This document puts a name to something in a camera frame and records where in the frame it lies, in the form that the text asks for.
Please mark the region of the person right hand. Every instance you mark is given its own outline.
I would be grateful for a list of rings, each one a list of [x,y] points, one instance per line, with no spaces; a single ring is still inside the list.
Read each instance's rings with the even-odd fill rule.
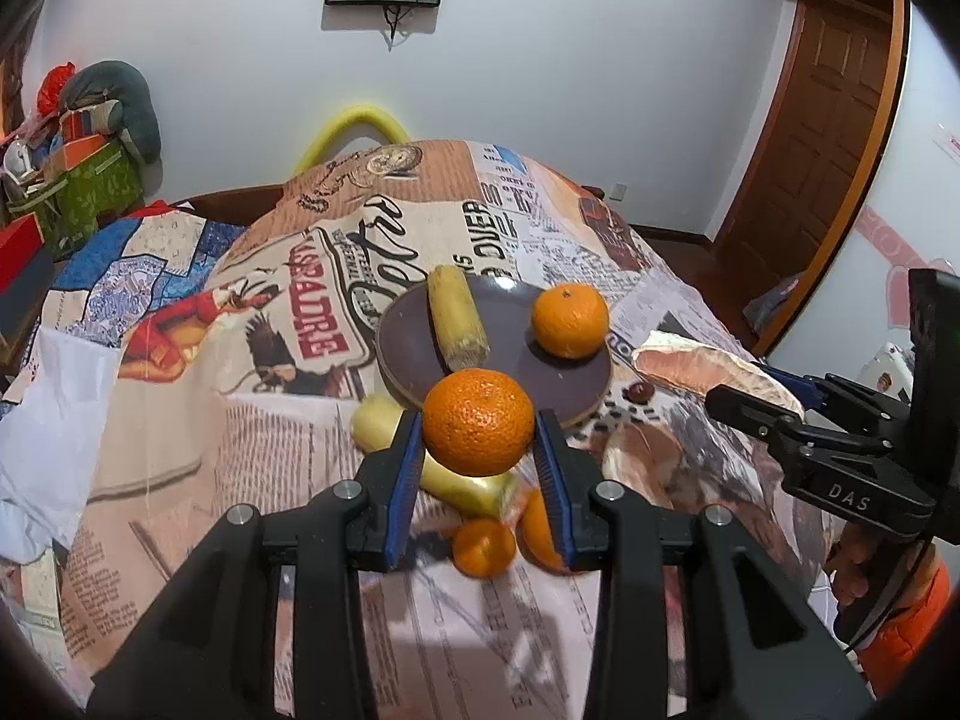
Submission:
[[[823,570],[832,578],[832,592],[840,610],[844,610],[869,591],[871,582],[864,574],[864,566],[871,561],[879,541],[880,535],[875,530],[857,523],[848,523],[844,525],[839,541],[833,544]],[[924,578],[925,570],[923,566],[918,567],[895,608],[906,608],[926,593],[928,581]]]

